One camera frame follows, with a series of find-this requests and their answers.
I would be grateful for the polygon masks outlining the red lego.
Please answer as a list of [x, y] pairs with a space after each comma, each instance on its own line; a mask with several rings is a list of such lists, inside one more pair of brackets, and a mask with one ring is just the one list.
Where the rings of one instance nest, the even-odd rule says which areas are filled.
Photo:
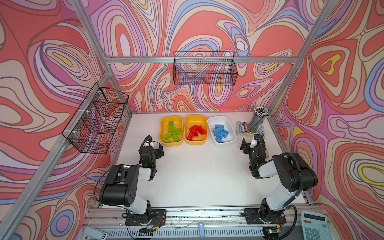
[[194, 133], [190, 133], [187, 137], [187, 140], [191, 141], [195, 137]]
[[205, 135], [206, 134], [206, 131], [205, 129], [202, 127], [202, 126], [198, 126], [197, 128], [197, 132], [200, 134], [200, 135]]
[[190, 134], [192, 134], [194, 136], [197, 136], [199, 134], [197, 125], [194, 125], [193, 127], [190, 128]]

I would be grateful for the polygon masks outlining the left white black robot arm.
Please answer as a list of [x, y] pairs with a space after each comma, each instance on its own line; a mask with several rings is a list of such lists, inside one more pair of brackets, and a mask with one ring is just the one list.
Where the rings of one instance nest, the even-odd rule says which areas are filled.
[[99, 193], [102, 205], [120, 207], [130, 214], [151, 216], [150, 201], [138, 195], [139, 182], [152, 181], [157, 173], [157, 160], [164, 156], [162, 144], [148, 135], [138, 150], [136, 165], [113, 165]]

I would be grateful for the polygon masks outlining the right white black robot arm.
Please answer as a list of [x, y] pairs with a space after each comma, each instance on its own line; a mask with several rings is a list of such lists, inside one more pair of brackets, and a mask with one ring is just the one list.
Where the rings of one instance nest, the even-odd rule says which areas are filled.
[[282, 153], [266, 160], [267, 149], [261, 135], [255, 134], [250, 143], [242, 139], [240, 150], [248, 155], [249, 170], [255, 179], [279, 177], [279, 185], [262, 200], [258, 210], [263, 219], [282, 214], [303, 191], [318, 184], [317, 174], [299, 154]]

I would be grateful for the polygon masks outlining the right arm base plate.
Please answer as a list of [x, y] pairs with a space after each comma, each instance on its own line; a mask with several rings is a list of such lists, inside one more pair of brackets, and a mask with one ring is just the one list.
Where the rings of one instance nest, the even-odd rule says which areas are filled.
[[240, 213], [248, 225], [284, 225], [287, 223], [283, 211], [271, 211], [264, 208], [246, 208]]

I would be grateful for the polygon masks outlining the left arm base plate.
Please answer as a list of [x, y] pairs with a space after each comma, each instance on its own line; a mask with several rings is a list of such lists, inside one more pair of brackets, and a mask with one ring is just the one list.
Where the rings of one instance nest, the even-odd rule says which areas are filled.
[[122, 214], [126, 226], [154, 226], [161, 227], [166, 223], [167, 210], [147, 210], [143, 215], [134, 215], [130, 212]]

